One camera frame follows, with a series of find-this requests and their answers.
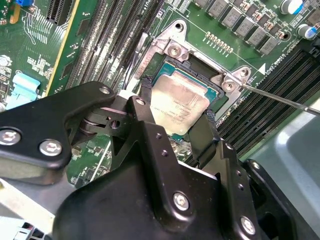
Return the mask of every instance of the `capacitor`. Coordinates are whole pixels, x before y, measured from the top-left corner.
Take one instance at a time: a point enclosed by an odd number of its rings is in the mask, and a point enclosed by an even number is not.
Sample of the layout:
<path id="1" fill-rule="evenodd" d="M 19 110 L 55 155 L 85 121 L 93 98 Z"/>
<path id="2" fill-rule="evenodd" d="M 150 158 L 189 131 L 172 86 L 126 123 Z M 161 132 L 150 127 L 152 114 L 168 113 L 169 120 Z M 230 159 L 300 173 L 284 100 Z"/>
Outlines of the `capacitor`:
<path id="1" fill-rule="evenodd" d="M 317 34 L 317 29 L 314 26 L 309 26 L 307 24 L 301 24 L 298 27 L 298 34 L 304 39 L 313 39 L 313 37 Z"/>
<path id="2" fill-rule="evenodd" d="M 298 14 L 303 8 L 304 3 L 302 0 L 283 0 L 280 5 L 282 14 Z"/>

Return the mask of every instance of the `black memory slot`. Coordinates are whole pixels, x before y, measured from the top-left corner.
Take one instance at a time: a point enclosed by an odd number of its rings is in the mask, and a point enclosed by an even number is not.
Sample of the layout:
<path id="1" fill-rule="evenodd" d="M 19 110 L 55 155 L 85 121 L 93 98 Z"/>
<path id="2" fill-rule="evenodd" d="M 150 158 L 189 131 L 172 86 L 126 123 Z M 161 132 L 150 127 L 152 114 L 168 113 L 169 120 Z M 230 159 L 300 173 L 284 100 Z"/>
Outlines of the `black memory slot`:
<path id="1" fill-rule="evenodd" d="M 297 80 L 299 80 L 305 73 L 306 71 L 311 68 L 313 65 L 311 60 L 307 60 L 306 62 L 304 62 L 302 64 L 302 66 L 298 67 L 297 70 L 297 74 L 294 75 L 293 77 L 291 77 L 288 81 L 283 81 L 282 83 L 280 83 L 278 85 L 278 87 L 276 88 L 276 90 L 273 92 L 273 94 L 277 95 L 277 96 L 287 96 L 285 94 L 285 92 L 287 91 L 287 89 L 290 89 L 292 87 L 292 85 L 294 85 L 295 83 L 297 83 Z M 272 105 L 272 103 L 274 103 L 273 101 L 266 101 L 266 97 L 261 97 L 259 99 L 259 102 L 257 102 L 257 105 L 259 107 L 257 108 L 252 108 L 250 112 L 248 112 L 247 114 L 250 116 L 246 121 L 240 122 L 240 124 L 235 125 L 233 128 L 235 129 L 235 133 L 234 135 L 230 136 L 229 140 L 230 141 L 234 141 L 235 139 L 237 139 L 239 136 L 243 135 L 244 132 L 241 131 L 241 129 L 244 128 L 251 128 L 249 126 L 250 123 L 254 122 L 256 119 L 258 119 L 261 115 L 268 115 L 272 112 L 272 108 L 270 108 L 270 106 Z"/>
<path id="2" fill-rule="evenodd" d="M 311 55 L 311 48 L 305 41 L 299 43 L 258 88 L 305 104 L 320 90 L 319 57 Z M 218 131 L 222 138 L 236 148 L 241 157 L 294 111 L 295 108 L 286 104 L 251 93 L 219 126 Z"/>
<path id="3" fill-rule="evenodd" d="M 124 8 L 126 0 L 120 0 L 118 1 L 117 4 L 115 4 L 111 10 L 112 14 L 108 20 L 107 26 L 104 28 L 104 32 L 98 41 L 97 48 L 101 49 L 102 51 L 103 47 L 105 46 L 108 38 L 110 37 L 114 27 L 117 24 L 117 21 L 119 20 L 120 13 Z M 97 61 L 99 59 L 100 55 L 99 54 L 94 54 L 93 57 L 91 58 L 89 67 L 86 71 L 85 77 L 84 77 L 84 82 L 92 81 L 95 79 L 95 68 L 97 65 Z"/>
<path id="4" fill-rule="evenodd" d="M 134 32 L 134 35 L 131 38 L 129 46 L 124 50 L 121 62 L 119 64 L 118 70 L 116 74 L 112 77 L 112 89 L 116 90 L 120 84 L 120 81 L 123 79 L 124 76 L 124 69 L 127 69 L 130 63 L 133 60 L 134 54 L 135 54 L 135 48 L 137 47 L 137 44 L 141 38 L 142 33 L 148 33 L 150 30 L 150 27 L 155 20 L 157 13 L 163 6 L 165 0 L 154 0 L 149 3 L 149 8 L 146 10 L 146 12 L 143 15 L 143 18 L 140 21 L 139 26 L 137 27 L 136 31 Z"/>
<path id="5" fill-rule="evenodd" d="M 295 64 L 302 60 L 305 56 L 304 52 L 297 51 L 293 54 L 290 61 L 288 61 L 283 66 L 278 66 L 262 83 L 258 86 L 258 89 L 269 92 L 272 88 L 276 86 L 280 79 L 282 79 L 289 71 L 291 71 Z M 262 96 L 259 94 L 250 94 L 245 102 L 243 102 L 240 109 L 235 109 L 231 116 L 228 118 L 228 121 L 225 121 L 219 127 L 219 133 L 221 136 L 225 136 L 229 129 L 233 129 L 236 124 L 243 121 L 243 118 L 246 117 L 246 114 L 254 108 L 259 101 L 261 101 Z"/>
<path id="6" fill-rule="evenodd" d="M 107 75 L 108 75 L 110 68 L 113 64 L 113 59 L 112 59 L 111 53 L 114 50 L 115 45 L 118 43 L 119 38 L 124 33 L 125 29 L 132 27 L 131 25 L 127 25 L 127 22 L 129 21 L 129 18 L 131 18 L 132 12 L 135 12 L 137 10 L 137 4 L 136 4 L 137 1 L 138 0 L 134 0 L 134 1 L 130 2 L 130 5 L 129 5 L 125 15 L 123 16 L 123 18 L 119 22 L 119 25 L 117 27 L 117 31 L 116 31 L 115 35 L 113 36 L 113 38 L 111 40 L 112 42 L 108 48 L 107 55 L 104 58 L 101 67 L 98 69 L 98 72 L 96 75 L 96 80 L 99 82 L 105 83 L 105 81 L 107 79 Z"/>
<path id="7" fill-rule="evenodd" d="M 77 64 L 72 69 L 67 88 L 74 87 L 75 85 L 78 86 L 83 81 L 88 65 L 94 54 L 94 48 L 102 35 L 103 26 L 106 25 L 112 8 L 117 1 L 112 1 L 112 4 L 108 4 L 108 2 L 108 0 L 102 0 L 96 7 L 92 25 L 85 36 L 85 43 L 82 45 L 81 53 L 76 61 Z"/>
<path id="8" fill-rule="evenodd" d="M 115 59 L 118 57 L 120 50 L 123 48 L 126 40 L 129 37 L 129 34 L 132 32 L 134 28 L 137 27 L 138 22 L 140 21 L 139 18 L 137 18 L 138 13 L 144 6 L 145 1 L 139 0 L 138 3 L 135 5 L 135 8 L 130 12 L 130 15 L 126 18 L 125 21 L 125 28 L 121 32 L 121 35 L 117 38 L 115 41 L 114 48 L 111 51 L 111 57 L 109 57 L 109 61 L 106 63 L 106 65 L 103 68 L 102 74 L 99 77 L 100 82 L 105 82 L 107 79 L 107 76 L 111 70 L 112 65 L 115 62 Z"/>

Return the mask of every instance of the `screw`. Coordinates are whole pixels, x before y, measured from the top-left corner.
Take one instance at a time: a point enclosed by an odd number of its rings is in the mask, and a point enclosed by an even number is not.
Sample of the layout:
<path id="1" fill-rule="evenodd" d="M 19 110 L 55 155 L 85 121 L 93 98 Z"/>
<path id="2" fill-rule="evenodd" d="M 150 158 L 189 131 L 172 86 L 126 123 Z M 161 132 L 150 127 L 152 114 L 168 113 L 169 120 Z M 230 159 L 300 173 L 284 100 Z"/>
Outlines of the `screw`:
<path id="1" fill-rule="evenodd" d="M 145 105 L 146 104 L 145 101 L 143 101 L 141 98 L 137 98 L 135 101 L 140 105 Z"/>
<path id="2" fill-rule="evenodd" d="M 12 129 L 5 129 L 0 131 L 0 144 L 1 145 L 14 145 L 21 140 L 21 135 Z"/>
<path id="3" fill-rule="evenodd" d="M 189 208 L 189 201 L 187 197 L 180 192 L 176 192 L 173 195 L 173 201 L 175 206 L 181 211 L 185 211 Z"/>
<path id="4" fill-rule="evenodd" d="M 100 92 L 102 92 L 103 94 L 109 94 L 110 91 L 108 90 L 108 88 L 106 88 L 105 86 L 102 86 L 99 88 Z"/>
<path id="5" fill-rule="evenodd" d="M 55 157 L 62 152 L 62 146 L 57 140 L 49 139 L 40 144 L 39 150 L 43 155 Z"/>
<path id="6" fill-rule="evenodd" d="M 260 169 L 259 164 L 256 163 L 255 161 L 252 162 L 252 166 L 253 166 L 255 169 Z"/>
<path id="7" fill-rule="evenodd" d="M 228 149 L 230 149 L 230 150 L 233 150 L 234 148 L 229 144 L 229 143 L 225 143 L 225 145 L 226 145 L 226 147 L 228 148 Z"/>
<path id="8" fill-rule="evenodd" d="M 178 52 L 179 52 L 178 49 L 175 47 L 171 49 L 171 55 L 173 55 L 173 56 L 178 55 Z"/>
<path id="9" fill-rule="evenodd" d="M 243 229 L 250 235 L 256 233 L 254 224 L 246 216 L 241 217 L 240 219 Z"/>

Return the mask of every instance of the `hole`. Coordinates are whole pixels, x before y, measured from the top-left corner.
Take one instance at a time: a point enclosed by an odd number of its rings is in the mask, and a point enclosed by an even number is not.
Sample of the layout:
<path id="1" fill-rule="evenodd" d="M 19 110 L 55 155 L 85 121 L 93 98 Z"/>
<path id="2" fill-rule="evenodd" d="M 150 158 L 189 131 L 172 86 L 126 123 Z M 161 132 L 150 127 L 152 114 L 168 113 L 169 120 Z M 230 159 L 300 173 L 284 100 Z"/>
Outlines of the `hole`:
<path id="1" fill-rule="evenodd" d="M 162 150 L 161 155 L 164 156 L 164 157 L 167 157 L 168 156 L 168 152 L 166 150 Z"/>
<path id="2" fill-rule="evenodd" d="M 23 224 L 22 228 L 23 228 L 23 229 L 29 229 L 29 230 L 31 230 L 31 229 L 34 228 L 34 226 L 31 225 L 31 224 L 28 223 L 28 222 L 25 222 L 25 223 Z"/>
<path id="3" fill-rule="evenodd" d="M 179 33 L 181 33 L 182 30 L 184 29 L 184 26 L 183 26 L 181 23 L 177 23 L 177 24 L 175 25 L 175 28 L 177 29 L 177 31 L 178 31 Z"/>
<path id="4" fill-rule="evenodd" d="M 243 69 L 240 73 L 241 77 L 246 77 L 249 75 L 249 71 L 248 69 Z"/>
<path id="5" fill-rule="evenodd" d="M 239 188 L 241 191 L 243 191 L 243 190 L 245 189 L 242 184 L 238 184 L 238 188 Z"/>
<path id="6" fill-rule="evenodd" d="M 40 231 L 39 229 L 37 229 L 37 228 L 32 233 L 33 237 L 36 237 L 36 238 L 39 238 L 39 239 L 42 239 L 44 237 L 44 235 L 45 234 L 42 231 Z"/>
<path id="7" fill-rule="evenodd" d="M 275 239 L 279 236 L 277 219 L 271 213 L 267 212 L 263 218 L 259 220 L 259 225 L 269 239 Z"/>
<path id="8" fill-rule="evenodd" d="M 120 122 L 117 121 L 117 120 L 114 120 L 114 121 L 112 121 L 112 122 L 110 123 L 110 127 L 111 127 L 112 129 L 118 129 L 118 128 L 120 127 Z"/>

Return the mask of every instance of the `dimm slot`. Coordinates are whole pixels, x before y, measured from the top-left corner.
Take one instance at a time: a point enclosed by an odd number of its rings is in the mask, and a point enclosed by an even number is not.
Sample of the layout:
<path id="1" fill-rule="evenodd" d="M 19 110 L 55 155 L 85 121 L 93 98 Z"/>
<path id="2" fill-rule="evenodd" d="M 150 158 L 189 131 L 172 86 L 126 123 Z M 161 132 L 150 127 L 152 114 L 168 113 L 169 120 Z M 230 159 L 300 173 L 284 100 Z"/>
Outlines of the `dimm slot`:
<path id="1" fill-rule="evenodd" d="M 112 15 L 110 20 L 108 21 L 107 26 L 105 27 L 105 30 L 101 36 L 101 39 L 97 45 L 97 49 L 100 49 L 99 54 L 94 54 L 91 62 L 89 64 L 88 70 L 86 71 L 86 75 L 84 77 L 85 82 L 87 81 L 94 81 L 95 77 L 97 75 L 97 69 L 100 68 L 100 66 L 97 65 L 98 59 L 101 58 L 101 54 L 103 54 L 103 47 L 106 44 L 108 38 L 110 37 L 112 30 L 116 27 L 116 22 L 120 18 L 120 13 L 124 8 L 126 0 L 120 0 L 119 3 L 112 9 Z"/>
<path id="2" fill-rule="evenodd" d="M 314 87 L 312 87 L 308 92 L 303 94 L 303 97 L 299 100 L 302 103 L 305 103 L 310 97 L 312 97 L 314 94 L 316 94 L 318 91 L 320 91 L 320 82 L 316 82 Z M 285 119 L 287 119 L 294 111 L 295 109 L 292 107 L 289 107 L 287 105 L 285 105 L 286 110 L 282 109 L 282 115 L 280 117 L 278 117 L 276 120 L 272 119 L 269 122 L 271 122 L 271 124 L 269 125 L 269 127 L 264 130 L 263 134 L 259 133 L 256 134 L 254 139 L 248 139 L 246 142 L 243 142 L 242 145 L 238 146 L 237 144 L 235 144 L 235 148 L 238 150 L 238 155 L 239 157 L 243 156 L 248 150 L 250 150 L 251 148 L 253 148 L 258 142 L 260 142 L 264 136 L 269 133 L 270 131 L 272 131 L 273 129 L 275 129 L 277 126 L 279 126 Z"/>
<path id="3" fill-rule="evenodd" d="M 289 64 L 285 64 L 279 70 L 276 70 L 276 77 L 270 77 L 271 81 L 265 79 L 262 83 L 258 86 L 258 89 L 263 89 L 266 92 L 270 92 L 272 88 L 290 71 L 294 68 L 297 62 L 301 61 L 301 59 L 305 56 L 304 52 L 298 51 L 294 54 L 294 60 Z M 219 127 L 219 134 L 220 136 L 226 136 L 230 129 L 234 127 L 238 122 L 242 120 L 246 116 L 246 114 L 254 107 L 256 104 L 261 100 L 262 96 L 259 94 L 250 94 L 244 103 L 241 104 L 240 107 L 233 111 L 233 119 L 229 119 L 225 121 Z"/>
<path id="4" fill-rule="evenodd" d="M 129 34 L 132 32 L 132 29 L 134 28 L 133 23 L 137 21 L 137 15 L 140 12 L 141 8 L 143 7 L 145 1 L 140 0 L 138 4 L 136 5 L 135 9 L 130 12 L 130 15 L 128 18 L 126 18 L 125 21 L 125 29 L 122 31 L 120 39 L 116 40 L 116 45 L 114 46 L 113 50 L 111 51 L 112 58 L 108 58 L 109 61 L 107 62 L 106 66 L 103 68 L 102 74 L 99 76 L 99 81 L 104 82 L 109 74 L 109 71 L 114 64 L 114 61 L 116 58 L 121 58 L 119 56 L 119 52 L 122 49 L 126 39 L 128 38 Z"/>
<path id="5" fill-rule="evenodd" d="M 99 6 L 97 6 L 97 12 L 93 18 L 93 24 L 91 25 L 91 28 L 87 34 L 86 43 L 83 45 L 76 66 L 72 69 L 70 75 L 72 84 L 70 87 L 77 86 L 81 83 L 95 49 L 95 45 L 102 34 L 103 26 L 106 24 L 106 21 L 110 15 L 110 10 L 113 4 L 108 4 L 107 0 L 103 0 L 100 2 Z"/>
<path id="6" fill-rule="evenodd" d="M 307 80 L 298 82 L 298 85 L 293 90 L 288 89 L 287 98 L 301 104 L 305 103 L 311 96 L 320 90 L 320 82 L 317 81 L 319 75 L 320 67 L 313 70 L 312 73 L 308 75 Z M 234 141 L 227 139 L 227 141 L 230 141 L 230 143 L 233 144 L 234 147 L 239 151 L 240 155 L 246 153 L 247 150 L 257 144 L 257 142 L 261 141 L 267 133 L 276 128 L 295 111 L 294 108 L 289 107 L 286 104 L 279 103 L 271 99 L 269 101 L 272 102 L 274 106 L 271 106 L 268 114 L 263 115 L 263 119 L 253 127 L 248 126 L 248 128 L 251 129 L 250 131 L 256 131 L 256 133 L 254 133 L 251 137 L 248 137 L 247 133 L 246 135 Z"/>
<path id="7" fill-rule="evenodd" d="M 108 38 L 107 43 L 109 43 L 109 41 L 111 41 L 110 44 L 105 45 L 104 51 L 106 51 L 106 56 L 103 58 L 103 60 L 101 61 L 101 65 L 100 67 L 97 68 L 98 72 L 95 75 L 95 80 L 99 81 L 99 82 L 105 82 L 106 78 L 105 77 L 101 77 L 101 74 L 104 72 L 104 69 L 106 68 L 111 68 L 110 66 L 110 54 L 115 46 L 115 44 L 118 42 L 118 38 L 120 35 L 123 34 L 123 28 L 126 26 L 127 28 L 129 28 L 130 26 L 126 25 L 128 18 L 131 17 L 130 13 L 131 11 L 134 9 L 134 6 L 136 5 L 137 0 L 135 1 L 131 1 L 130 5 L 128 6 L 127 11 L 125 12 L 125 15 L 122 17 L 121 20 L 117 21 L 118 27 L 116 28 L 116 33 L 112 36 L 112 39 Z"/>
<path id="8" fill-rule="evenodd" d="M 121 57 L 121 61 L 119 63 L 118 69 L 119 68 L 123 68 L 127 69 L 129 64 L 131 63 L 133 56 L 134 56 L 134 51 L 135 48 L 140 40 L 141 34 L 143 32 L 148 32 L 151 24 L 153 23 L 154 19 L 157 16 L 158 11 L 160 10 L 160 8 L 163 6 L 165 0 L 161 0 L 160 2 L 154 0 L 151 1 L 148 5 L 147 9 L 143 9 L 145 10 L 145 12 L 140 13 L 140 16 L 143 16 L 137 29 L 134 31 L 134 34 L 130 40 L 130 44 L 128 45 L 128 47 L 124 47 L 121 52 L 123 51 L 122 57 Z M 119 85 L 120 81 L 123 79 L 124 73 L 122 75 L 118 75 L 118 74 L 114 74 L 112 76 L 112 80 L 111 83 L 115 86 L 115 85 Z"/>
<path id="9" fill-rule="evenodd" d="M 296 71 L 297 74 L 294 75 L 293 77 L 291 77 L 289 81 L 284 81 L 279 87 L 277 87 L 277 90 L 273 94 L 275 94 L 277 96 L 283 96 L 284 93 L 288 90 L 288 88 L 290 88 L 302 75 L 304 75 L 306 73 L 306 70 L 311 68 L 312 65 L 313 65 L 312 60 L 304 62 L 303 65 L 300 66 L 298 68 L 298 70 Z M 273 101 L 267 101 L 267 102 L 263 102 L 261 104 L 261 106 L 257 109 L 252 108 L 253 111 L 248 113 L 248 115 L 251 117 L 250 119 L 248 119 L 246 122 L 240 122 L 240 124 L 235 124 L 232 127 L 233 134 L 229 138 L 229 141 L 232 142 L 239 135 L 243 134 L 243 131 L 241 131 L 241 129 L 244 129 L 246 127 L 245 125 L 248 124 L 248 122 L 253 122 L 255 119 L 257 119 L 258 117 L 260 117 L 260 115 L 263 115 L 264 113 L 267 113 L 265 116 L 265 117 L 267 117 L 267 115 L 270 113 L 270 111 L 267 111 L 266 109 L 268 109 L 272 103 L 273 103 Z"/>

